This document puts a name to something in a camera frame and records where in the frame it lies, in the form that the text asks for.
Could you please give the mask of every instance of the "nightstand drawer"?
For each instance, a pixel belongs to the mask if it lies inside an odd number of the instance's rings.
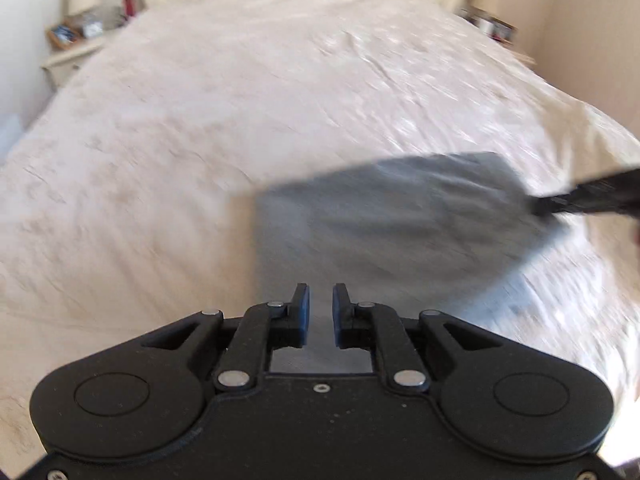
[[[64,63],[49,67],[48,71],[56,88],[62,88],[69,79],[82,68],[90,57],[91,54],[87,54],[86,56],[75,57]]]

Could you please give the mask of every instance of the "gray cloth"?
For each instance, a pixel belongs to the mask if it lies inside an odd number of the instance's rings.
[[[333,346],[332,286],[400,316],[434,308],[482,324],[529,303],[521,269],[561,231],[495,153],[383,160],[257,197],[258,300],[311,286],[304,352],[282,350],[272,369],[360,371],[362,353]]]

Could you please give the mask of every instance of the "screw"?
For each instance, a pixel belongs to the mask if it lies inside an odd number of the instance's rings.
[[[54,469],[47,474],[47,480],[67,480],[66,475],[62,471]]]
[[[400,386],[416,387],[422,386],[427,377],[418,370],[401,370],[394,375],[394,381]]]
[[[227,388],[239,388],[249,382],[249,374],[242,370],[227,370],[218,376],[218,382]]]
[[[316,394],[327,394],[331,391],[331,386],[328,384],[316,384],[316,386],[314,386],[314,391]]]

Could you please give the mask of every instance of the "bedspread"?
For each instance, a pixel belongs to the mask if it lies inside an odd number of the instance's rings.
[[[422,0],[181,0],[141,15],[0,170],[0,466],[15,475],[42,453],[28,399],[53,368],[255,301],[256,190],[478,151],[531,194],[640,164],[625,129]],[[640,454],[626,433],[640,415],[633,224],[566,221],[526,269],[528,309],[485,327],[604,378],[620,423],[603,454],[619,463]]]

